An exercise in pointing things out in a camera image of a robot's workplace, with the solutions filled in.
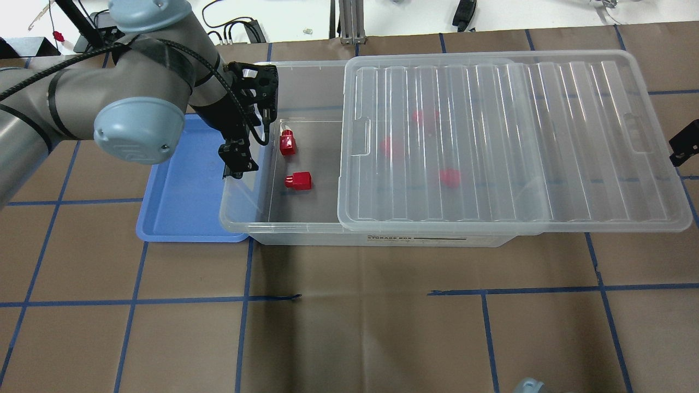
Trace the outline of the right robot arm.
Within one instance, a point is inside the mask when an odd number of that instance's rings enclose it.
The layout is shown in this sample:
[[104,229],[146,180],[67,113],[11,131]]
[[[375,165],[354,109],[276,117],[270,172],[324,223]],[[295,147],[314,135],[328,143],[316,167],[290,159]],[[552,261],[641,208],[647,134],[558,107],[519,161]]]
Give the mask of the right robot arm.
[[551,392],[544,382],[533,378],[524,378],[515,386],[513,393],[548,393]]

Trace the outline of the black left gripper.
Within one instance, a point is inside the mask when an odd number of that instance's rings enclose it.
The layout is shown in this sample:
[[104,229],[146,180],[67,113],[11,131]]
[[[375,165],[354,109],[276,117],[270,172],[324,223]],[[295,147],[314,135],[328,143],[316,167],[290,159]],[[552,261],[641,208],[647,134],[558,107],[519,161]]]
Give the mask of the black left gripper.
[[218,147],[223,177],[242,179],[246,172],[259,171],[248,135],[258,144],[270,142],[270,125],[277,119],[278,69],[271,64],[230,62],[224,72],[211,71],[224,96],[208,105],[208,126],[226,139]]

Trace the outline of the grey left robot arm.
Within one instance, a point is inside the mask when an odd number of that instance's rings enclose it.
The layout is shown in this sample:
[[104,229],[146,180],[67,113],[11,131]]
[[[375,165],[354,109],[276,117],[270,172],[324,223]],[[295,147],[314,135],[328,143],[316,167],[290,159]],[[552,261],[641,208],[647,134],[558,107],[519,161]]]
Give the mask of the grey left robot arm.
[[43,70],[2,69],[2,206],[62,141],[152,166],[170,159],[191,108],[222,135],[225,177],[257,171],[251,141],[277,119],[274,65],[225,63],[186,1],[111,1],[124,37]]

